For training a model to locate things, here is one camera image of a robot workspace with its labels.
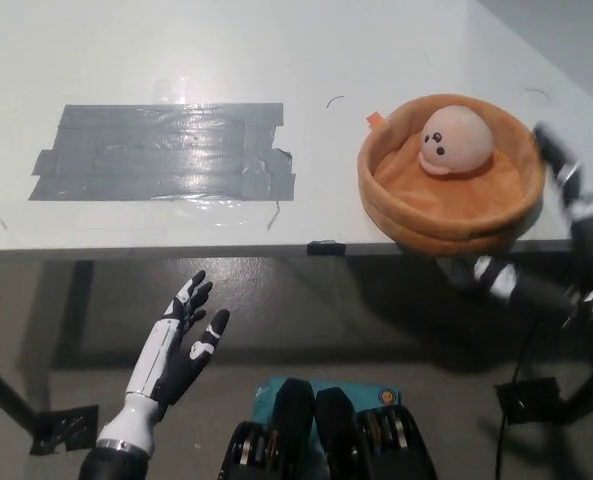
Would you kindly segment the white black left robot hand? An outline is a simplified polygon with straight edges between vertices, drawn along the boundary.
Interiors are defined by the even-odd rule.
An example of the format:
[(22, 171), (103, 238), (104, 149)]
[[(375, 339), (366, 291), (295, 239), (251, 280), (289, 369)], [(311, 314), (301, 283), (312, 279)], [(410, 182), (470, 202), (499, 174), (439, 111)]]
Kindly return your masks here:
[(230, 318), (220, 310), (190, 348), (185, 335), (205, 316), (213, 284), (198, 271), (176, 293), (162, 317), (153, 325), (126, 387), (120, 412), (101, 430), (98, 448), (140, 455), (154, 452), (154, 428), (210, 362)]

